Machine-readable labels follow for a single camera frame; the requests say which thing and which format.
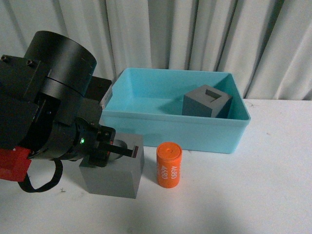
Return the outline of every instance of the red robot part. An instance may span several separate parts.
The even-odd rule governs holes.
[[[19,146],[14,150],[0,149],[0,179],[24,181],[31,163],[29,154],[30,150]]]

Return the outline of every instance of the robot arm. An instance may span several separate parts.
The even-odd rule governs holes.
[[[57,164],[88,156],[105,167],[110,152],[136,157],[136,148],[112,145],[113,128],[98,124],[112,82],[92,76],[96,63],[78,43],[47,31],[35,34],[24,58],[1,57],[0,178],[24,181],[36,158]]]

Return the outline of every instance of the screw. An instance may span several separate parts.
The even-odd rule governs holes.
[[[35,66],[36,63],[35,63],[35,61],[29,59],[29,60],[27,60],[26,65],[32,67],[32,66]]]
[[[9,58],[7,56],[3,55],[1,57],[1,59],[0,59],[0,61],[2,61],[2,62],[9,62]]]

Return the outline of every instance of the white table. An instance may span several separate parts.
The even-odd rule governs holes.
[[[1,234],[312,233],[312,101],[245,100],[252,117],[235,153],[183,151],[181,181],[156,183],[145,147],[136,199],[86,192],[78,162],[52,190],[23,192],[0,180]],[[34,187],[54,163],[33,160]]]

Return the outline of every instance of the black cylindrical motor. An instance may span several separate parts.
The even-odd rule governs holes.
[[[97,65],[96,59],[75,41],[48,31],[36,32],[24,58],[50,66],[41,92],[61,100],[55,120],[71,125]]]

